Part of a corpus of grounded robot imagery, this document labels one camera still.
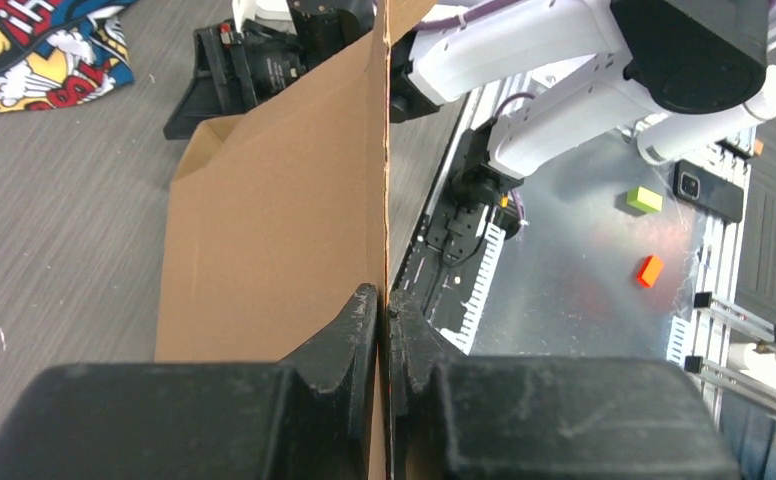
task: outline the smartphone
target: smartphone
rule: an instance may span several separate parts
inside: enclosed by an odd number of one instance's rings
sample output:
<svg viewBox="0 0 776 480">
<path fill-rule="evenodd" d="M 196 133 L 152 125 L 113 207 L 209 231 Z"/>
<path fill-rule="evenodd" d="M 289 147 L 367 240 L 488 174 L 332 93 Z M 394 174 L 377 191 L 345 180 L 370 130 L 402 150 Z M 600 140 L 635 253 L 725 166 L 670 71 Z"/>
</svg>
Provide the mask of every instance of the smartphone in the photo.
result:
<svg viewBox="0 0 776 480">
<path fill-rule="evenodd" d="M 686 160 L 674 168 L 674 195 L 728 223 L 744 218 L 744 190 Z"/>
</svg>

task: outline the yellow-green block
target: yellow-green block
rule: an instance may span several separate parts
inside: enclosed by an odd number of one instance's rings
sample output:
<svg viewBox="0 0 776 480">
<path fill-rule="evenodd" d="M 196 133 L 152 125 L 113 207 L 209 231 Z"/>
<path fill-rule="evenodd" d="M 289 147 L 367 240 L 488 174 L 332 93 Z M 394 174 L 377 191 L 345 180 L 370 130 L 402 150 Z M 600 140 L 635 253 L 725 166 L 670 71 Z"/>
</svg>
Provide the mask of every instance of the yellow-green block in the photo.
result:
<svg viewBox="0 0 776 480">
<path fill-rule="evenodd" d="M 644 187 L 633 188 L 627 193 L 627 204 L 644 213 L 661 212 L 663 199 L 658 193 Z"/>
</svg>

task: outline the cardboard box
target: cardboard box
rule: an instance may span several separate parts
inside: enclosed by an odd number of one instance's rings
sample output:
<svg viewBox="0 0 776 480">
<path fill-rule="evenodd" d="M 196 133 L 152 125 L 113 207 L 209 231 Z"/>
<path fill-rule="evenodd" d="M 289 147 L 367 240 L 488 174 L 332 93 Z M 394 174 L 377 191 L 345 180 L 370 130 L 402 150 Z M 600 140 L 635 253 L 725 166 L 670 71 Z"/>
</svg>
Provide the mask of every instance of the cardboard box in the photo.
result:
<svg viewBox="0 0 776 480">
<path fill-rule="evenodd" d="M 200 125 L 170 189 L 156 361 L 278 361 L 359 284 L 384 301 L 389 45 L 434 3 L 380 4 L 374 32 L 282 94 Z"/>
</svg>

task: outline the orange object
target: orange object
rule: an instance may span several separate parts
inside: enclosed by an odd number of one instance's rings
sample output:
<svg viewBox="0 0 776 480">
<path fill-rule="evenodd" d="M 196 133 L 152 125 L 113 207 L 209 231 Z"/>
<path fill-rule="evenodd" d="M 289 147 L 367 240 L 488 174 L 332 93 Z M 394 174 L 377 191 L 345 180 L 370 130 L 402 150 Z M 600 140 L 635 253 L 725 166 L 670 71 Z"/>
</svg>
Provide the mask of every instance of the orange object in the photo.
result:
<svg viewBox="0 0 776 480">
<path fill-rule="evenodd" d="M 665 268 L 665 262 L 657 255 L 650 255 L 644 260 L 644 265 L 641 266 L 636 280 L 643 287 L 650 288 L 656 283 L 663 268 Z"/>
</svg>

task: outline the gray floor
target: gray floor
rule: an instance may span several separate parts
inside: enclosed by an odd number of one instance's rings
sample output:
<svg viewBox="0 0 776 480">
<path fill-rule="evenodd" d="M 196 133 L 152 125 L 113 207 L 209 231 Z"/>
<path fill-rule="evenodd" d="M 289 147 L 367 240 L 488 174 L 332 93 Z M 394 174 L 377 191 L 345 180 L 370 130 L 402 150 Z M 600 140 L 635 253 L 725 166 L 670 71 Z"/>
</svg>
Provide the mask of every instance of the gray floor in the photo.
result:
<svg viewBox="0 0 776 480">
<path fill-rule="evenodd" d="M 190 79 L 189 32 L 228 10 L 161 3 L 122 16 L 137 84 L 84 107 L 0 116 L 0 422 L 49 365 L 152 360 L 167 188 L 185 146 L 161 127 Z M 392 131 L 395 245 L 457 112 Z"/>
</svg>

